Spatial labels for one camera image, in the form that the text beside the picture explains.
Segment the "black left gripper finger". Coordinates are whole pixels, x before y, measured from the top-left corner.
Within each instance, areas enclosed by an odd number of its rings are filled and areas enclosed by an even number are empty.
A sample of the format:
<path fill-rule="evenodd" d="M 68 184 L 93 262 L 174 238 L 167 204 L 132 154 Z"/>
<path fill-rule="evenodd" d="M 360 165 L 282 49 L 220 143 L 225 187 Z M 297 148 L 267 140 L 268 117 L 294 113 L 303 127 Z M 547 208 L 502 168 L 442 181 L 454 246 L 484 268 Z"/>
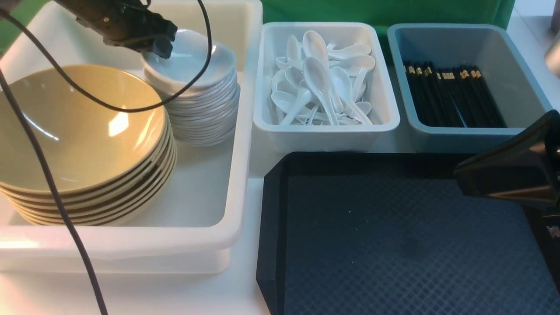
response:
<path fill-rule="evenodd" d="M 153 38 L 150 40 L 149 52 L 168 60 L 172 55 L 173 42 L 174 38 L 172 40 L 168 38 Z"/>

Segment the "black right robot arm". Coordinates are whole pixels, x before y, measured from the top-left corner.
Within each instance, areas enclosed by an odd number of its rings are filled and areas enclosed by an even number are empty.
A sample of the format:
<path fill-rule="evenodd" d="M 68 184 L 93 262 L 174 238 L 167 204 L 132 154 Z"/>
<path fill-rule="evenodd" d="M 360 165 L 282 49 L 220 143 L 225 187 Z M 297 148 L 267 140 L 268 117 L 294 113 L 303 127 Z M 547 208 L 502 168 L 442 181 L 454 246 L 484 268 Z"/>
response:
<path fill-rule="evenodd" d="M 466 196 L 522 205 L 559 285 L 560 115 L 550 110 L 513 138 L 464 160 L 454 178 Z"/>

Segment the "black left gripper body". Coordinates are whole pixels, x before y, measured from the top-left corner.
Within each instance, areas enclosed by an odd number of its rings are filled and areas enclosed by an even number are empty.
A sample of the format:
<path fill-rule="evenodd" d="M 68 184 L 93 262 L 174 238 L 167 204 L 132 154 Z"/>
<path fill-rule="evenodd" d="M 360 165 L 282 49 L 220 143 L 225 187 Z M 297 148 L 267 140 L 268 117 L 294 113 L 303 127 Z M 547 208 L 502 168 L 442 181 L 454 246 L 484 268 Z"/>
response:
<path fill-rule="evenodd" d="M 150 0 L 57 0 L 56 4 L 94 30 L 110 46 L 150 46 L 175 39 L 177 26 L 149 9 Z"/>

